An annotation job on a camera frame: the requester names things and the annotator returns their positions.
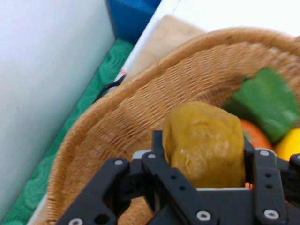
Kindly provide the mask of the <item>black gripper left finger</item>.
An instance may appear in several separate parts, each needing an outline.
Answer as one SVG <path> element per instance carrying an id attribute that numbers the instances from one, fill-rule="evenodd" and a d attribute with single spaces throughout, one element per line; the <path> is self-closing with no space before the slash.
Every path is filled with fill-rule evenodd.
<path id="1" fill-rule="evenodd" d="M 184 175 L 164 158 L 161 131 L 152 149 L 128 161 L 106 160 L 58 219 L 59 225 L 115 225 L 132 199 L 144 197 L 151 225 L 217 225 L 219 215 Z"/>

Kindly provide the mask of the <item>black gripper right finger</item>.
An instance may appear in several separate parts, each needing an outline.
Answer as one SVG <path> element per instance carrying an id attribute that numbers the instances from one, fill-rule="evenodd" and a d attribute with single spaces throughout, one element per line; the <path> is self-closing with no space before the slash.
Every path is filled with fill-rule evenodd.
<path id="1" fill-rule="evenodd" d="M 244 140 L 246 181 L 253 185 L 254 224 L 300 223 L 300 155 L 288 161 Z"/>

